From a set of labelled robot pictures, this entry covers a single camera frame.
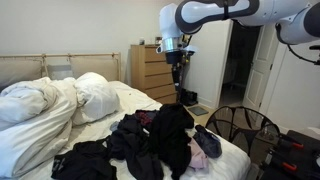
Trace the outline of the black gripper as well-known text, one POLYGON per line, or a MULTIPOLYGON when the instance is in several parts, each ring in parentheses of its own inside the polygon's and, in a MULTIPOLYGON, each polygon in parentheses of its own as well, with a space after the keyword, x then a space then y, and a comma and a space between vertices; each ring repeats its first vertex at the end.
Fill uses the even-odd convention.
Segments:
POLYGON ((174 85, 180 87, 182 83, 182 74, 186 64, 186 57, 182 51, 173 51, 166 54, 166 62, 171 64, 171 72, 174 85))

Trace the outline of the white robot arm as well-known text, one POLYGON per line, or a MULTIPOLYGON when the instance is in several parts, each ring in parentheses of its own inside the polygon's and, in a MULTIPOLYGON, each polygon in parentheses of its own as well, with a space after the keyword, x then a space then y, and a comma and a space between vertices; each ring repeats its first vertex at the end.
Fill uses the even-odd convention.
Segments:
POLYGON ((320 39, 320 3, 308 0, 184 0, 164 6, 159 13, 162 43, 157 48, 172 66, 174 85, 179 87, 178 64, 195 52, 183 35, 197 33, 204 24, 231 19, 243 26, 273 24, 278 40, 287 45, 320 39))

